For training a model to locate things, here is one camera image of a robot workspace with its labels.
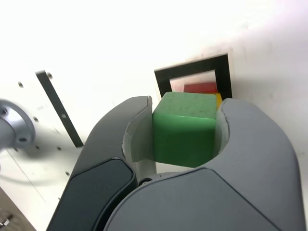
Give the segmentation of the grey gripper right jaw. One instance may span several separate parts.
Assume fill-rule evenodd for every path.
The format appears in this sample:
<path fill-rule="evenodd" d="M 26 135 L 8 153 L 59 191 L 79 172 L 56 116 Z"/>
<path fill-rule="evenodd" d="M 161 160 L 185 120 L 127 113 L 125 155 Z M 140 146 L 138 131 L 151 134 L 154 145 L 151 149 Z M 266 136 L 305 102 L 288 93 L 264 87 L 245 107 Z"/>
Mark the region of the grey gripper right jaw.
<path fill-rule="evenodd" d="M 218 155 L 138 187 L 105 230 L 299 230 L 300 171 L 285 132 L 242 100 L 225 99 L 217 118 Z"/>

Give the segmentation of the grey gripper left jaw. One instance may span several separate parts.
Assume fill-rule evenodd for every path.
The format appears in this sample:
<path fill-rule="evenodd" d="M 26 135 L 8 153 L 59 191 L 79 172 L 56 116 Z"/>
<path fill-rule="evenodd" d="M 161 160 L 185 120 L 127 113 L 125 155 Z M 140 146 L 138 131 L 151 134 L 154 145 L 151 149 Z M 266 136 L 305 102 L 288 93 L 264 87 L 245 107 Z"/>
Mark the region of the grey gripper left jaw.
<path fill-rule="evenodd" d="M 116 206 L 156 173 L 152 98 L 132 97 L 92 129 L 79 155 L 50 231 L 102 231 Z"/>

